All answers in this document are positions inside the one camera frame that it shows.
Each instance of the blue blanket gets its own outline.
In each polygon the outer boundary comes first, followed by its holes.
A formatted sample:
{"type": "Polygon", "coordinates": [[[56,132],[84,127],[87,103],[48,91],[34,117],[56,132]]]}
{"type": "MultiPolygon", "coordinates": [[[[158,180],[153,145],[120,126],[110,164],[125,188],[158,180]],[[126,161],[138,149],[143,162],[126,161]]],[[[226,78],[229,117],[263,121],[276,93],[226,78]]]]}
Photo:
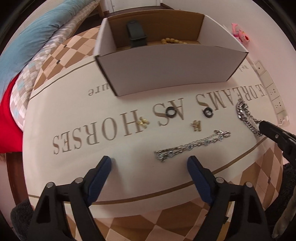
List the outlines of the blue blanket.
{"type": "Polygon", "coordinates": [[[32,22],[0,56],[0,101],[10,81],[52,34],[93,0],[65,0],[32,22]]]}

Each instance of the table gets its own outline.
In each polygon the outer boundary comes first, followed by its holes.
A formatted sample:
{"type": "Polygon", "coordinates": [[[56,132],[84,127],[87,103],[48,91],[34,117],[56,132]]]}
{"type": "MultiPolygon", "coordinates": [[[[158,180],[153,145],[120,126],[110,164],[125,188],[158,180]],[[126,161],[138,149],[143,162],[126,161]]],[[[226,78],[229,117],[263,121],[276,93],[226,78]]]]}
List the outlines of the table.
{"type": "MultiPolygon", "coordinates": [[[[89,56],[91,49],[81,47],[81,43],[93,42],[83,38],[94,39],[94,31],[81,33],[58,47],[45,62],[32,92],[24,129],[23,165],[33,206],[47,182],[70,183],[95,167],[103,155],[113,159],[112,171],[90,210],[106,240],[194,238],[209,207],[187,172],[189,155],[196,155],[216,177],[234,184],[252,182],[265,209],[275,200],[282,179],[281,151],[266,137],[255,137],[235,112],[240,94],[255,118],[277,122],[270,99],[246,60],[225,83],[115,97],[89,56]],[[213,118],[203,116],[201,102],[214,109],[213,118]],[[172,104],[178,106],[179,113],[168,120],[162,114],[172,104]],[[140,116],[150,121],[147,129],[133,123],[140,116]],[[201,132],[193,131],[193,120],[201,120],[201,132]],[[231,137],[164,163],[155,158],[156,150],[204,138],[214,129],[230,131],[231,137]]],[[[81,240],[70,205],[65,204],[65,208],[73,236],[81,240]]],[[[230,204],[228,216],[232,210],[230,204]]],[[[219,240],[224,240],[229,223],[230,219],[219,240]]]]}

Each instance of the jewelry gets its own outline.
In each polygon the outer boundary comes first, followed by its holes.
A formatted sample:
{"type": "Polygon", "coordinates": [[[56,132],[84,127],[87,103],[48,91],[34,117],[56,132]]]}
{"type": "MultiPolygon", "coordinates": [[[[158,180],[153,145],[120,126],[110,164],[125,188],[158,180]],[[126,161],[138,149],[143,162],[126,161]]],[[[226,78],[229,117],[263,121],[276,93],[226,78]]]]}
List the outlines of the jewelry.
{"type": "Polygon", "coordinates": [[[202,126],[201,126],[201,121],[194,121],[192,124],[190,124],[191,126],[193,126],[194,131],[201,131],[202,130],[202,126]]]}
{"type": "Polygon", "coordinates": [[[207,118],[212,118],[214,115],[214,111],[211,107],[207,107],[202,111],[207,118]]]}
{"type": "Polygon", "coordinates": [[[187,44],[183,41],[177,40],[177,39],[171,39],[171,38],[165,38],[161,40],[162,44],[187,44]]]}
{"type": "Polygon", "coordinates": [[[211,143],[215,143],[217,141],[223,141],[225,137],[230,137],[231,133],[229,131],[223,132],[222,130],[214,130],[214,134],[210,135],[209,137],[196,140],[193,142],[190,142],[188,144],[178,146],[178,147],[173,147],[169,149],[164,149],[164,150],[159,150],[155,151],[156,158],[161,160],[161,162],[164,162],[165,159],[173,157],[179,153],[182,153],[183,151],[186,150],[192,150],[193,147],[199,147],[199,146],[207,146],[211,143]]]}
{"type": "Polygon", "coordinates": [[[143,117],[140,117],[138,121],[136,121],[136,123],[139,125],[139,126],[142,126],[144,127],[145,129],[147,128],[147,125],[150,124],[150,122],[146,119],[144,119],[143,117]]]}
{"type": "Polygon", "coordinates": [[[255,119],[252,115],[251,112],[248,110],[248,105],[244,102],[244,100],[242,98],[239,98],[239,102],[237,103],[236,106],[237,109],[237,114],[238,114],[238,118],[240,118],[240,120],[242,120],[245,125],[257,136],[262,136],[262,134],[260,133],[260,131],[258,129],[256,129],[248,120],[247,117],[249,116],[251,119],[254,120],[255,124],[259,124],[261,122],[261,120],[257,120],[255,119]]]}
{"type": "Polygon", "coordinates": [[[165,110],[165,115],[166,115],[167,117],[169,117],[169,118],[174,118],[174,117],[176,116],[176,114],[177,114],[177,110],[175,109],[174,106],[170,106],[170,107],[168,107],[168,108],[165,110]],[[169,112],[170,110],[173,110],[174,113],[173,113],[173,114],[169,114],[168,112],[169,112]]]}

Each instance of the pink toy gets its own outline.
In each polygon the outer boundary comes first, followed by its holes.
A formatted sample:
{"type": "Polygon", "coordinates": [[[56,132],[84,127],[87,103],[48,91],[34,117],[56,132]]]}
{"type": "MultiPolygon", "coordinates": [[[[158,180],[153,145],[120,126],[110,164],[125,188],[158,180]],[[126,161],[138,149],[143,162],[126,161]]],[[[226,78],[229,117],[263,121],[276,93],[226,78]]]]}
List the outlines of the pink toy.
{"type": "Polygon", "coordinates": [[[246,35],[246,33],[242,30],[236,30],[237,24],[236,23],[232,23],[232,34],[233,36],[239,40],[241,43],[243,44],[248,44],[248,42],[250,41],[250,38],[248,35],[246,35]]]}

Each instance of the silver chain bracelet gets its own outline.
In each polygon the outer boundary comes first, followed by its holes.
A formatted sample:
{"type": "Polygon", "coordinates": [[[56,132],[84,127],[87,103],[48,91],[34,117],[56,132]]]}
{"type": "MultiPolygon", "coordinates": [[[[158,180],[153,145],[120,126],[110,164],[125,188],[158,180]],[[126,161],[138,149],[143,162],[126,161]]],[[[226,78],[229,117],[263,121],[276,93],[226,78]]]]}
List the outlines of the silver chain bracelet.
{"type": "Polygon", "coordinates": [[[193,147],[199,147],[199,146],[207,146],[211,143],[215,143],[217,141],[223,141],[224,137],[230,137],[231,133],[229,131],[223,132],[222,130],[215,130],[213,135],[210,135],[209,137],[196,140],[193,142],[190,142],[188,144],[178,146],[178,147],[173,147],[169,149],[164,149],[164,150],[159,150],[155,151],[156,158],[161,160],[161,162],[164,162],[165,159],[173,157],[177,154],[182,153],[183,151],[186,150],[192,150],[193,147]]]}
{"type": "Polygon", "coordinates": [[[240,118],[240,120],[242,120],[245,125],[257,136],[262,136],[262,134],[260,133],[260,131],[258,129],[256,129],[247,119],[247,117],[250,117],[251,119],[254,120],[255,124],[259,124],[261,122],[261,120],[257,120],[255,119],[252,115],[251,112],[248,110],[248,105],[244,102],[244,100],[242,98],[239,98],[239,102],[237,103],[237,114],[238,114],[238,118],[240,118]]]}

